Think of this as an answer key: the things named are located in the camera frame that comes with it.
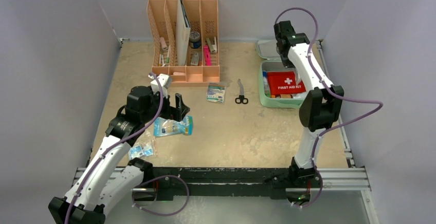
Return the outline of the blue cotton swab bag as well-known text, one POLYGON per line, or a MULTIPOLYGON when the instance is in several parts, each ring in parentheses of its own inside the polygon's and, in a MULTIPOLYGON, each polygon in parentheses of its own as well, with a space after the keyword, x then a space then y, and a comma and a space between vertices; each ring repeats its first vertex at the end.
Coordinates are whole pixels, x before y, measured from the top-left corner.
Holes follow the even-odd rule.
POLYGON ((181 121, 169 120, 158 117, 154 121, 154 136, 164 137, 173 135, 190 136, 193 132, 193 117, 185 116, 181 121))

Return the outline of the red zipper pouch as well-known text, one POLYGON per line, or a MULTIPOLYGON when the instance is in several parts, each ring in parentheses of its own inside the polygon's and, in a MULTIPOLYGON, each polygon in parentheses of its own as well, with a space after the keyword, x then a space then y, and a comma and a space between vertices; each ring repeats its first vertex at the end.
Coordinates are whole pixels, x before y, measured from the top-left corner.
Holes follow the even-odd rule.
POLYGON ((306 92, 303 82, 297 82, 297 75, 294 71, 268 71, 266 75, 272 95, 292 95, 306 92))

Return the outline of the brown bottle orange cap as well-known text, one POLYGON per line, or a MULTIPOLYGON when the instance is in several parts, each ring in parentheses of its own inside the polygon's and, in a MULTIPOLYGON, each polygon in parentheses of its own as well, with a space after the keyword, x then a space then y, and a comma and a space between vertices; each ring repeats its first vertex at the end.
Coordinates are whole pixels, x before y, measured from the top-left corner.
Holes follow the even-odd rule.
POLYGON ((293 96, 290 94, 271 95, 270 97, 273 99, 292 99, 293 98, 293 96))

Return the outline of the small white bottle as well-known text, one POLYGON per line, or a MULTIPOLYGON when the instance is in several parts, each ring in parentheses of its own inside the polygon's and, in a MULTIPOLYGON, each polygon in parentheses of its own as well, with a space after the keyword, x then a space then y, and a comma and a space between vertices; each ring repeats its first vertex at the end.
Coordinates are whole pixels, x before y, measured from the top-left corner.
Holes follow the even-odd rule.
POLYGON ((293 99, 298 99, 298 100, 304 100, 307 96, 306 92, 303 93, 299 93, 299 94, 293 94, 293 99))

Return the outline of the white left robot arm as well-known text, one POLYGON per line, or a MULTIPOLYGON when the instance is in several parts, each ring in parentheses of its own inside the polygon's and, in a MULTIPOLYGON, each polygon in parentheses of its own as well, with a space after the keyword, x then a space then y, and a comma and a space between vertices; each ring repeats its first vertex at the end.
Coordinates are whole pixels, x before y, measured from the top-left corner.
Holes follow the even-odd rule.
POLYGON ((114 205, 132 188, 152 186, 172 175, 155 176, 153 165, 133 158, 121 174, 110 180, 119 161, 158 118, 182 121, 190 108, 176 93, 171 106, 163 87, 136 86, 110 121, 102 143, 80 178, 63 197, 54 197, 48 209, 55 223, 104 223, 114 205))

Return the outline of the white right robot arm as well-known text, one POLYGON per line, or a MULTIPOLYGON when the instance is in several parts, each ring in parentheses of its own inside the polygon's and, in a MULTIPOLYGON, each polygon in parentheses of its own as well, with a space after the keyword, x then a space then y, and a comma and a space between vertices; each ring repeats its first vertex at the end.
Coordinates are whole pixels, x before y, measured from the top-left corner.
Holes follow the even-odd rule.
POLYGON ((294 67, 307 91, 299 108, 303 125, 302 140, 293 158, 295 169, 289 172, 289 181, 302 186, 309 179, 307 170, 316 166, 316 158, 323 135, 338 120, 344 90, 336 86, 312 59, 312 43, 305 33, 296 33, 290 21, 274 24, 277 52, 286 68, 294 67))

